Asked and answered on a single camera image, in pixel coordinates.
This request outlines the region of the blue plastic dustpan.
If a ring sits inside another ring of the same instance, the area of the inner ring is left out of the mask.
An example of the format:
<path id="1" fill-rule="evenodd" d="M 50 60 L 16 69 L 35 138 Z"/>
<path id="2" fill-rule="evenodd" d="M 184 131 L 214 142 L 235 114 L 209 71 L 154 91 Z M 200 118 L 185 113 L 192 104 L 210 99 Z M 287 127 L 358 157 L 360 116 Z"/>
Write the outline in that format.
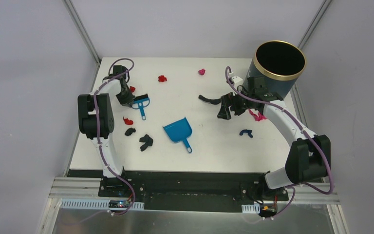
<path id="1" fill-rule="evenodd" d="M 163 126 L 163 129 L 173 143 L 182 142 L 187 152 L 192 153 L 192 147 L 188 142 L 188 138 L 192 135 L 192 128 L 186 117 Z"/>

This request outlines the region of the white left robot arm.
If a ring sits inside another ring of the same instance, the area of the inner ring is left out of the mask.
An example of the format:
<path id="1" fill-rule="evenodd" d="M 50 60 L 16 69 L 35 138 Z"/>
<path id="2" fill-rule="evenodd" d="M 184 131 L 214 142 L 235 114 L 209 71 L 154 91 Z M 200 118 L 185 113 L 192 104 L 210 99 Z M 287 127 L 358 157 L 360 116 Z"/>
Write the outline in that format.
<path id="1" fill-rule="evenodd" d="M 129 191 L 124 181 L 123 158 L 115 149 L 113 131 L 115 120 L 112 101 L 131 107 L 135 96 L 127 81 L 129 69 L 123 65 L 114 65 L 112 73 L 103 79 L 100 89 L 77 97 L 78 126 L 82 134 L 95 146 L 103 166 L 103 187 L 110 187 L 117 197 L 124 197 Z"/>

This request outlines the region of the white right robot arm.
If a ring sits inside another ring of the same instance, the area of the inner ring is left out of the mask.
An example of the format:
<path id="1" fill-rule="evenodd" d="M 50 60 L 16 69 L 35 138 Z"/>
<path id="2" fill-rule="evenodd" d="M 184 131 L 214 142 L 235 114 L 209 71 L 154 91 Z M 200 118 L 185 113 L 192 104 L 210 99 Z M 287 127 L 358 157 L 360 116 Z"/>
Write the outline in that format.
<path id="1" fill-rule="evenodd" d="M 290 146 L 285 165 L 262 176 L 257 186 L 260 198 L 268 200 L 278 189 L 332 177 L 330 139 L 303 125 L 288 111 L 283 98 L 268 90 L 263 78 L 242 80 L 238 76 L 227 76 L 226 82 L 233 91 L 221 97 L 217 117 L 229 120 L 232 115 L 257 110 L 273 123 Z"/>

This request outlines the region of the blue hand brush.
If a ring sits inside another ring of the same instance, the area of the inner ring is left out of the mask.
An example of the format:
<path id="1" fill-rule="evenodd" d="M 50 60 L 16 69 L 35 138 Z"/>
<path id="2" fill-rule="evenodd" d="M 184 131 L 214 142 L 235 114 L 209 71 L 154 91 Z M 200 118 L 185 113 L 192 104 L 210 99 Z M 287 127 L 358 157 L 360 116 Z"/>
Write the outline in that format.
<path id="1" fill-rule="evenodd" d="M 146 120 L 145 108 L 148 107 L 150 104 L 150 98 L 148 94 L 136 96 L 133 100 L 133 104 L 131 105 L 132 109 L 139 110 L 141 119 Z"/>

